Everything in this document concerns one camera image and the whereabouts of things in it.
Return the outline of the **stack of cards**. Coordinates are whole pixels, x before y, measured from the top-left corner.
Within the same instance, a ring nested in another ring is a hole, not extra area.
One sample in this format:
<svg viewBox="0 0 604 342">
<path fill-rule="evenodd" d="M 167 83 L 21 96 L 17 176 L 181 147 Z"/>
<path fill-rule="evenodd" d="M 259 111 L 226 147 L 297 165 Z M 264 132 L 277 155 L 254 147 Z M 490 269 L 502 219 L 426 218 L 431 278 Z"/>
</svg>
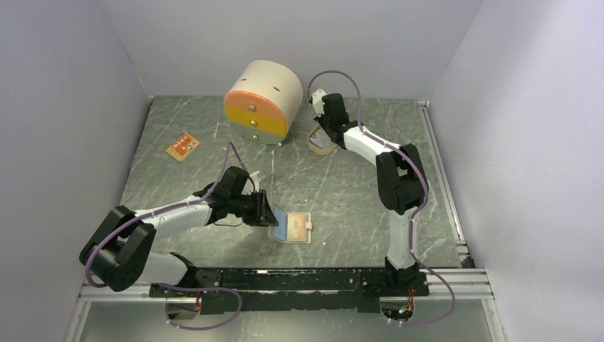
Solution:
<svg viewBox="0 0 604 342">
<path fill-rule="evenodd" d="M 327 133 L 322 128 L 319 128 L 314 133 L 311 133 L 309 141 L 319 150 L 328 150 L 333 144 Z"/>
</svg>

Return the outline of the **beige leather card holder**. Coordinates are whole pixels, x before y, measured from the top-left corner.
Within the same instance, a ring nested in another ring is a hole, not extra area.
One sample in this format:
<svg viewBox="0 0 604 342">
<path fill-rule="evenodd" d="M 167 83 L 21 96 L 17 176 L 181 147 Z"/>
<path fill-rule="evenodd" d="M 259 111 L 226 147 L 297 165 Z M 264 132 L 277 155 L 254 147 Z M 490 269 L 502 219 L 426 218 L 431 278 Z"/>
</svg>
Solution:
<svg viewBox="0 0 604 342">
<path fill-rule="evenodd" d="M 310 212 L 286 212 L 274 207 L 278 220 L 268 228 L 268 237 L 282 244 L 310 244 L 312 242 L 312 215 Z"/>
</svg>

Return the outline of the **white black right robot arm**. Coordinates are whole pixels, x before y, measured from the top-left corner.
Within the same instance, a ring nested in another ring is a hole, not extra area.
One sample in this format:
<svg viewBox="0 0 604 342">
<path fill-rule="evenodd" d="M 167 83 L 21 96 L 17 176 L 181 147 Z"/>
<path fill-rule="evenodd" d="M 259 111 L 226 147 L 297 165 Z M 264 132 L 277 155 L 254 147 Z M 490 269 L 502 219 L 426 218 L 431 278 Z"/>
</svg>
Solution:
<svg viewBox="0 0 604 342">
<path fill-rule="evenodd" d="M 413 144 L 397 145 L 383 140 L 362 123 L 351 121 L 339 93 L 327 94 L 319 89 L 312 93 L 310 103 L 316 112 L 314 120 L 332 143 L 375 167 L 378 195 L 390 220 L 384 284 L 391 294 L 403 294 L 420 272 L 415 255 L 415 217 L 426 205 L 429 194 L 418 149 Z"/>
</svg>

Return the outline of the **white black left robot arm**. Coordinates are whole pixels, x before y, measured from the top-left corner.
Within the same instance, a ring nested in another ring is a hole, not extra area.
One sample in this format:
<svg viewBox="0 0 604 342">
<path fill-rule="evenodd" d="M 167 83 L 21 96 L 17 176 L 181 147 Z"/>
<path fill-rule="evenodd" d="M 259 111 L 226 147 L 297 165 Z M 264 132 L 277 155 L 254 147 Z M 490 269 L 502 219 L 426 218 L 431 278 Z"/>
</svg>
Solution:
<svg viewBox="0 0 604 342">
<path fill-rule="evenodd" d="M 79 255 L 95 287 L 124 291 L 137 281 L 168 284 L 179 296 L 204 285 L 199 269 L 182 255 L 151 251 L 155 242 L 195 227 L 219 226 L 233 215 L 250 227 L 280 223 L 260 187 L 266 173 L 228 167 L 221 178 L 186 199 L 154 209 L 113 208 Z"/>
</svg>

